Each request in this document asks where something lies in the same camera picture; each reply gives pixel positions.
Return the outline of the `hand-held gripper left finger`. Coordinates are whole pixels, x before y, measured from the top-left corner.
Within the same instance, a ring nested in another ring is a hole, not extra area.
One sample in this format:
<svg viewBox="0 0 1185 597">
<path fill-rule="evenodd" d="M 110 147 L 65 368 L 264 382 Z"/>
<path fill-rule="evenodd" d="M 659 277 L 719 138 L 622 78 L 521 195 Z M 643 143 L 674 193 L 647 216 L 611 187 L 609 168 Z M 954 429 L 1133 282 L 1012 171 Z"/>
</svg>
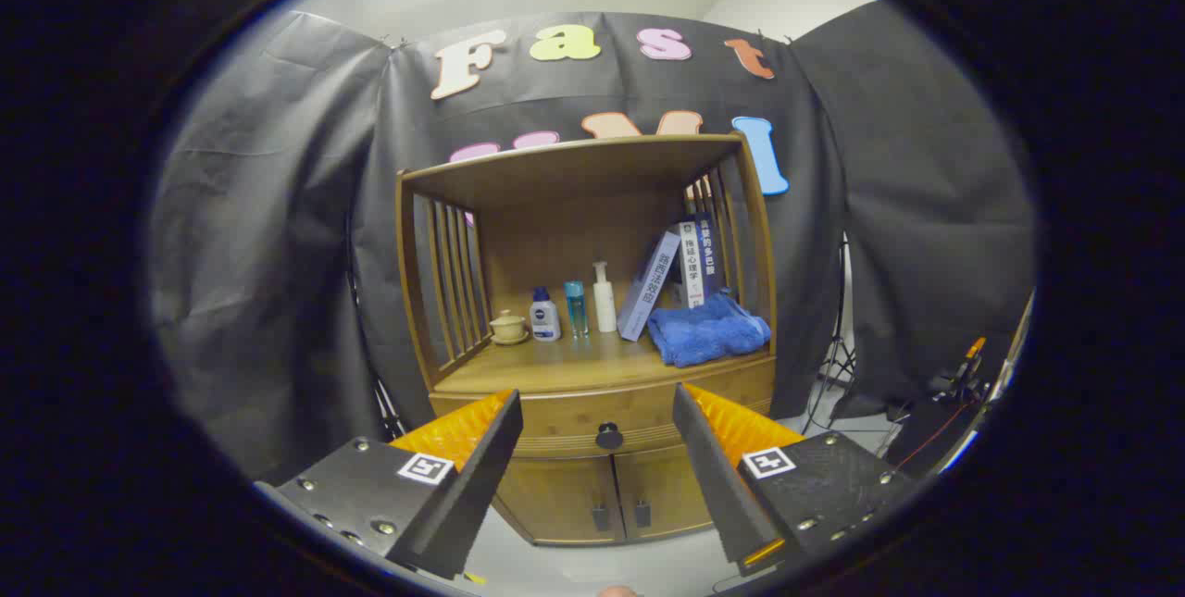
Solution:
<svg viewBox="0 0 1185 597">
<path fill-rule="evenodd" d="M 453 579 L 521 432 L 519 391 L 501 390 L 390 442 L 356 436 L 280 486 L 260 480 L 255 489 L 369 570 Z"/>
</svg>

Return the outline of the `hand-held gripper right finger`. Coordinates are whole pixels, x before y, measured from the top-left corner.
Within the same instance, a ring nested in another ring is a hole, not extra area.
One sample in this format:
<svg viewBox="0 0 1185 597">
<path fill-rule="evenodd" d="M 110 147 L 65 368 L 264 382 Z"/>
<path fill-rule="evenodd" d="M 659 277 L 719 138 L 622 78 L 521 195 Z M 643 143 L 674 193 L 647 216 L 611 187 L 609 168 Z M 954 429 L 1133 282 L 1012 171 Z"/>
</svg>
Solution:
<svg viewBox="0 0 1185 597">
<path fill-rule="evenodd" d="M 800 570 L 909 503 L 916 483 L 843 434 L 807 438 L 678 383 L 672 416 L 729 561 Z"/>
</svg>

